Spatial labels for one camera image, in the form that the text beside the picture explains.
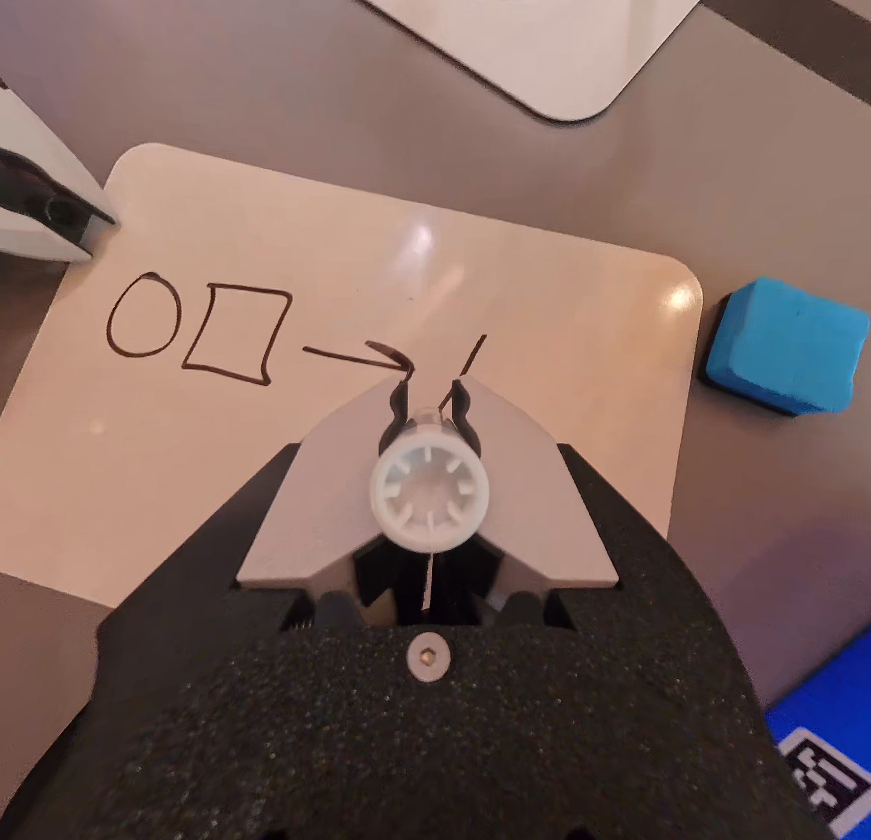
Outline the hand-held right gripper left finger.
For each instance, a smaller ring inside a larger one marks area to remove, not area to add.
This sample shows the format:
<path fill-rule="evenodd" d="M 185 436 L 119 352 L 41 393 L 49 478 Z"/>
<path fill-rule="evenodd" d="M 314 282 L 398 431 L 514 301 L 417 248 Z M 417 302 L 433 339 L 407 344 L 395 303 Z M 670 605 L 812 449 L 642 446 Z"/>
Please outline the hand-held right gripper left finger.
<path fill-rule="evenodd" d="M 297 588 L 311 599 L 341 591 L 365 607 L 394 588 L 404 561 L 400 549 L 382 546 L 365 561 L 364 585 L 357 582 L 354 554 L 382 538 L 369 481 L 397 385 L 379 381 L 305 435 L 237 573 L 241 588 Z"/>

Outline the white whiteboard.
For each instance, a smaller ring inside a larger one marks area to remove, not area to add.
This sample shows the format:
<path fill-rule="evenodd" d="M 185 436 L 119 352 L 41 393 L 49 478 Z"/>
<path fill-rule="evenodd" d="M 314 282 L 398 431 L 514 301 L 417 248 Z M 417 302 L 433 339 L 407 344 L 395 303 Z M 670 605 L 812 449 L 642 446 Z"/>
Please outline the white whiteboard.
<path fill-rule="evenodd" d="M 286 444 L 416 365 L 471 376 L 668 533 L 702 292 L 665 255 L 161 145 L 62 280 L 2 414 L 2 573 L 118 605 Z"/>
<path fill-rule="evenodd" d="M 606 110 L 701 0 L 362 0 L 532 113 Z"/>

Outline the black dry erase marker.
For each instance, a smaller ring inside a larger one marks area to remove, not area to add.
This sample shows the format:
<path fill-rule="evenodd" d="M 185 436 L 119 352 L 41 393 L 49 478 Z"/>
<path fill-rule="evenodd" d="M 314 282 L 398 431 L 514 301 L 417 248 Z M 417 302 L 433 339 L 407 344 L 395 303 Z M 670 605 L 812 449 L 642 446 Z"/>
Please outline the black dry erase marker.
<path fill-rule="evenodd" d="M 489 478 L 455 424 L 437 408 L 425 408 L 380 454 L 369 500 L 388 540 L 407 551 L 440 554 L 478 532 L 489 507 Z"/>

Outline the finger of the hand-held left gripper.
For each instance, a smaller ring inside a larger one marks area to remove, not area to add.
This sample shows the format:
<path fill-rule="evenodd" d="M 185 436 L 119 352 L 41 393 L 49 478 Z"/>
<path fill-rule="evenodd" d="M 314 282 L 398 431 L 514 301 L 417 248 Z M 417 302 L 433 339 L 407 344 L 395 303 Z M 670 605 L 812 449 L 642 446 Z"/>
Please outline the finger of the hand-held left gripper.
<path fill-rule="evenodd" d="M 94 214 L 79 201 L 3 201 L 1 250 L 37 260 L 90 261 L 93 255 L 82 241 Z"/>
<path fill-rule="evenodd" d="M 41 184 L 80 201 L 111 225 L 117 224 L 115 209 L 91 172 L 3 80 L 1 149 L 4 161 L 14 161 Z"/>

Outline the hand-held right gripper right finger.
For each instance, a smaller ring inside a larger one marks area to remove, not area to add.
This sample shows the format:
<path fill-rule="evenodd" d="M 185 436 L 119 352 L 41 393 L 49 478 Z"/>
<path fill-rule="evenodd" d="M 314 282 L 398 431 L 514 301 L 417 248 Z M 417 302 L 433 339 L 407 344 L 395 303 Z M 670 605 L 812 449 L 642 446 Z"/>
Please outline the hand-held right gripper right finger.
<path fill-rule="evenodd" d="M 476 533 L 502 559 L 485 600 L 541 599 L 559 588 L 611 588 L 617 571 L 556 440 L 536 420 L 470 375 L 467 420 L 482 447 L 489 505 Z"/>

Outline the blue eraser block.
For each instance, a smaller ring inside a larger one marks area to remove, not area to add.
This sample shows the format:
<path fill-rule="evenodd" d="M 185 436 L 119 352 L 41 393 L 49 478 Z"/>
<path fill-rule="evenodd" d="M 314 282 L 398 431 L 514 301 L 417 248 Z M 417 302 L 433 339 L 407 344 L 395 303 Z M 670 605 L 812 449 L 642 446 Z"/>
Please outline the blue eraser block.
<path fill-rule="evenodd" d="M 852 403 L 869 315 L 761 277 L 718 305 L 700 379 L 791 418 Z"/>

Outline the blue plastic bin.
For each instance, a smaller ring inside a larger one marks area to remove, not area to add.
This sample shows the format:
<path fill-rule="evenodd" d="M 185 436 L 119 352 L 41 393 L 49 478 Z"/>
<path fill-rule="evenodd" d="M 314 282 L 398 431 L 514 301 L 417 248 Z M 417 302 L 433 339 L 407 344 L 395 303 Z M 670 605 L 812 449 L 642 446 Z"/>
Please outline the blue plastic bin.
<path fill-rule="evenodd" d="M 870 837 L 870 630 L 767 712 L 793 780 L 836 838 Z"/>

